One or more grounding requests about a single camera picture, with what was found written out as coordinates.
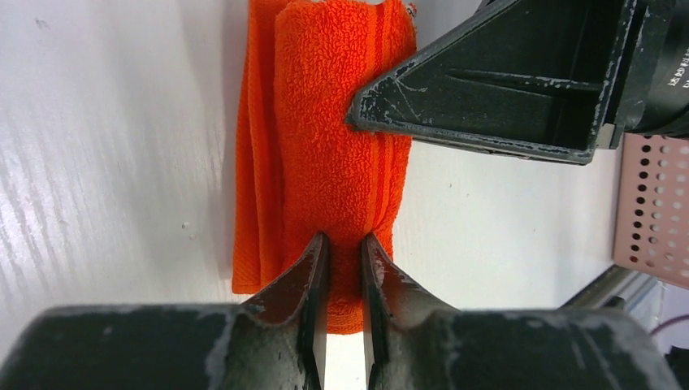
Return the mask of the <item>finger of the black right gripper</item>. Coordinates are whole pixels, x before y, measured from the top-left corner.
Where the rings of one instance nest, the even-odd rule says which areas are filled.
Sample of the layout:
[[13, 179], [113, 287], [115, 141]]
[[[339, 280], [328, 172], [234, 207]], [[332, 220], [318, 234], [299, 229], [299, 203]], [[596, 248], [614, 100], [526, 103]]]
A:
[[359, 89], [345, 120], [461, 150], [585, 165], [636, 1], [492, 1]]

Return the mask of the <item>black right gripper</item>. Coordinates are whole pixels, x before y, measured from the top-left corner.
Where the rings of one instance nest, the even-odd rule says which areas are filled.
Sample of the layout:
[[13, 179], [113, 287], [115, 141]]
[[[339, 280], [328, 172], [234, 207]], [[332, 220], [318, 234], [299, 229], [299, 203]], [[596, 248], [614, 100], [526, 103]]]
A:
[[688, 136], [688, 2], [641, 1], [624, 85], [627, 132]]

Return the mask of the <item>orange cloth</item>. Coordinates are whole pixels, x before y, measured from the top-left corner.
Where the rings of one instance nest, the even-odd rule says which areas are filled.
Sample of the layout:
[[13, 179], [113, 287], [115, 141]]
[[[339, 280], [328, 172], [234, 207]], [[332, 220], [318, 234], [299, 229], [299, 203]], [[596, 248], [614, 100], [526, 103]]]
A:
[[392, 250], [411, 140], [355, 132], [355, 92], [417, 48], [406, 1], [251, 1], [236, 120], [232, 291], [253, 294], [322, 232], [327, 330], [363, 328], [359, 245]]

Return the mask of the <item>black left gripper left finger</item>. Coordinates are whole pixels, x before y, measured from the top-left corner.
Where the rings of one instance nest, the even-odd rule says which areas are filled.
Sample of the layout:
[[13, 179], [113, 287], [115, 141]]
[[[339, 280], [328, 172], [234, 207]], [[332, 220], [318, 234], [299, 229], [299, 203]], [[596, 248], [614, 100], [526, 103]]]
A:
[[329, 240], [240, 304], [74, 305], [39, 314], [4, 389], [320, 389]]

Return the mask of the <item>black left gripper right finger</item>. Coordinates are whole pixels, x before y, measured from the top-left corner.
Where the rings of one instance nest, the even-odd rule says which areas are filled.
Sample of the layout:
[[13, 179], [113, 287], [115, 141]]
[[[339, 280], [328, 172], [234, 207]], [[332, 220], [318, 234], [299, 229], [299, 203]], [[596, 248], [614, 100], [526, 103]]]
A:
[[651, 336], [616, 308], [459, 310], [361, 243], [370, 389], [678, 389]]

